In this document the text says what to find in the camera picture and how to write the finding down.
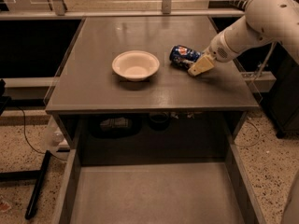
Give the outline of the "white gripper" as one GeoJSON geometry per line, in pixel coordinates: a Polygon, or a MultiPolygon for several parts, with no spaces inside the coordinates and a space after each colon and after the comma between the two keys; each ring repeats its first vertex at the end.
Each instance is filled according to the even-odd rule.
{"type": "Polygon", "coordinates": [[[210,41],[204,53],[196,62],[190,64],[190,68],[188,69],[190,76],[196,77],[213,69],[215,60],[220,63],[227,63],[237,57],[237,53],[229,48],[224,32],[218,33],[210,41]]]}

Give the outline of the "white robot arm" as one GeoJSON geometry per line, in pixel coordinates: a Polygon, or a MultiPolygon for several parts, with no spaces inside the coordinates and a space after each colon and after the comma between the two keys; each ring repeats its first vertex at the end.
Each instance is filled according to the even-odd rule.
{"type": "MultiPolygon", "coordinates": [[[[293,0],[249,0],[244,15],[216,35],[189,74],[193,77],[243,52],[278,42],[292,58],[299,55],[298,3],[293,0]]],[[[299,224],[299,153],[283,157],[259,154],[257,144],[232,145],[249,189],[249,200],[261,224],[299,224]]]]}

